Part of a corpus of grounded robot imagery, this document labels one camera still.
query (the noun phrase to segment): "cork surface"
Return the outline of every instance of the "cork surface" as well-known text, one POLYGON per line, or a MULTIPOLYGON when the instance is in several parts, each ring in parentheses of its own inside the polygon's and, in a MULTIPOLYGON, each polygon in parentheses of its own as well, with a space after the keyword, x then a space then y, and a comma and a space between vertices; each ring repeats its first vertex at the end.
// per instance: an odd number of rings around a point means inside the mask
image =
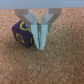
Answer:
MULTIPOLYGON (((41 16, 48 9, 30 9, 41 16)), ((14 39, 14 10, 0 10, 0 84, 84 84, 84 8, 63 8, 44 50, 14 39)))

